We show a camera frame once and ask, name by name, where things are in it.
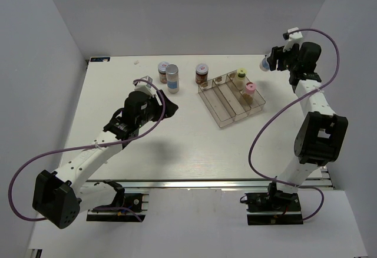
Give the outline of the silver lid pearl jar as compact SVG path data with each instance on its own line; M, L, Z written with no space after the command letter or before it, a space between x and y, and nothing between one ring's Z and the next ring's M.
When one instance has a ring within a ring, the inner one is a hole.
M265 72L270 71L270 66L269 66L269 63L268 63L268 61L267 61L267 56L265 56L265 57L261 60L261 62L260 62L260 64L259 64L259 68L260 68L262 71L265 71Z
M166 67L166 79L168 91L172 94L179 92L179 77L177 65L169 64Z

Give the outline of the pink cap spice bottle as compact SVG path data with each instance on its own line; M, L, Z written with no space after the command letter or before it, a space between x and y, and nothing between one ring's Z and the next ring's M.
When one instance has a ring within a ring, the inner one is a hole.
M254 93L256 91L256 85L253 82L248 82L242 92L242 97L248 105L252 105L254 99Z

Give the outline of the yellow cap spice bottle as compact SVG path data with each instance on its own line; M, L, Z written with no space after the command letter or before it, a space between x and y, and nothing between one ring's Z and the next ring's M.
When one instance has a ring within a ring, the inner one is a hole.
M245 86L246 74L247 74L247 70L244 69L244 68L239 68L236 71L236 76L235 76L233 82L234 82L236 88L239 91L243 90L243 88Z

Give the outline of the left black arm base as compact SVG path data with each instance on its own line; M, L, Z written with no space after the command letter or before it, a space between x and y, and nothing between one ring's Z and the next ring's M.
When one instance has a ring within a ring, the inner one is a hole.
M142 222L148 209L148 192L125 189L113 180L89 182L78 193L86 221Z

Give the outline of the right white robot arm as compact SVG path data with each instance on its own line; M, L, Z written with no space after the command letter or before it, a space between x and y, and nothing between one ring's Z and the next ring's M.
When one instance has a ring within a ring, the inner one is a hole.
M289 50L273 47L265 59L270 70L289 72L289 84L305 117L295 138L295 156L277 177L276 189L266 195L266 204L273 210L285 206L287 196L296 193L312 172L336 161L345 138L348 120L331 109L315 73L321 52L318 44L295 43Z

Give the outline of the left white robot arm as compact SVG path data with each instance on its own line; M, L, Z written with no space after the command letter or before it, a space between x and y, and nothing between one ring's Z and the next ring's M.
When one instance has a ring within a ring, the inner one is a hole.
M124 187L114 180L86 181L112 156L123 151L139 129L148 122L172 117L178 105L161 92L157 97L141 91L129 93L123 108L118 109L94 141L68 164L53 172L42 171L35 182L33 208L59 229L68 227L83 211L119 211L125 205Z

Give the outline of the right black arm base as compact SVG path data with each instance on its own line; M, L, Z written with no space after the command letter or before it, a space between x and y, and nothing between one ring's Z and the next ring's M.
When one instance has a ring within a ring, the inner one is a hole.
M240 203L246 205L249 226L303 224L298 194L279 191L274 182L269 184L267 192L246 193Z

